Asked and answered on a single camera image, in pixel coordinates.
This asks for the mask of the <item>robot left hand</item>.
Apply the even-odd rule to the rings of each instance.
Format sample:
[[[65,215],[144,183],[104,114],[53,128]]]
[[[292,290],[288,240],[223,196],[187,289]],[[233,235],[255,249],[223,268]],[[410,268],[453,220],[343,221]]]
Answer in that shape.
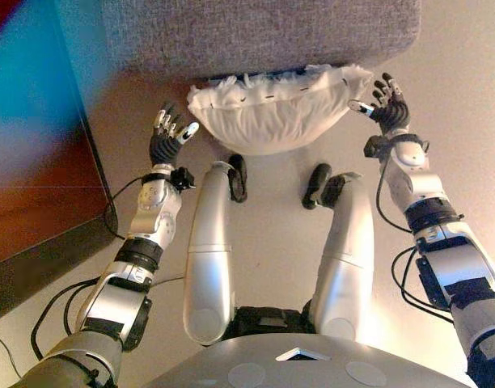
[[[154,118],[149,145],[149,155],[153,166],[157,164],[175,166],[181,147],[199,130],[200,125],[196,121],[182,125],[180,118],[174,104],[165,103],[159,109]]]

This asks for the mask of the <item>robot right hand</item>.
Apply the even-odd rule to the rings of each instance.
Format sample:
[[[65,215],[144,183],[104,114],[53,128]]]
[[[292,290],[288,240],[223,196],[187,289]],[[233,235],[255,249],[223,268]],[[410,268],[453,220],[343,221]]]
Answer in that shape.
[[[382,79],[374,82],[372,96],[374,103],[351,99],[348,102],[349,109],[377,123],[383,135],[396,129],[408,128],[408,105],[398,82],[389,73],[382,73]]]

